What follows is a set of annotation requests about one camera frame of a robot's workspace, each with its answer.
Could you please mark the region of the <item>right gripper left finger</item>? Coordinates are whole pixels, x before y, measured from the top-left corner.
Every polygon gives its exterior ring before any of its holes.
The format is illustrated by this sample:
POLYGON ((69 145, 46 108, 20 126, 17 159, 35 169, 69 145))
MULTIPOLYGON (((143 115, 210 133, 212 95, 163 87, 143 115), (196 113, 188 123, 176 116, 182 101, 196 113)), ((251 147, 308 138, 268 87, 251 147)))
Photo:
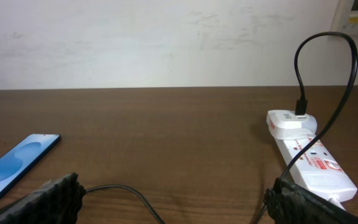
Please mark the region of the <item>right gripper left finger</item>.
POLYGON ((74 224, 85 194, 78 174, 67 174, 0 208, 0 224, 74 224))

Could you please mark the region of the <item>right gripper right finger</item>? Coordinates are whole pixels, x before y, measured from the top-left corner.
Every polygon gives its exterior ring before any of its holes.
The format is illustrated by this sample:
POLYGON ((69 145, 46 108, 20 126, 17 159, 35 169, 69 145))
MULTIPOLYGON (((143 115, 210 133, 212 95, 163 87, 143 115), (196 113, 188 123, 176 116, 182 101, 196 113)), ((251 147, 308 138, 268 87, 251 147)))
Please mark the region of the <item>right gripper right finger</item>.
POLYGON ((264 195, 275 224, 358 224, 358 217, 281 177, 264 195))

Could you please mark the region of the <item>blue Galaxy smartphone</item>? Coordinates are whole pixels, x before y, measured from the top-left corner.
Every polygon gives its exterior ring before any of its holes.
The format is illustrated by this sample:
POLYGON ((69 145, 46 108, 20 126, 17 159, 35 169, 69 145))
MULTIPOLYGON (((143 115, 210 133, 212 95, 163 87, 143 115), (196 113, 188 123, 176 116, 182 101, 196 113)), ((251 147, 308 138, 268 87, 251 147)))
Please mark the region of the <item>blue Galaxy smartphone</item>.
POLYGON ((0 157, 0 199, 60 140, 58 134, 31 134, 0 157))

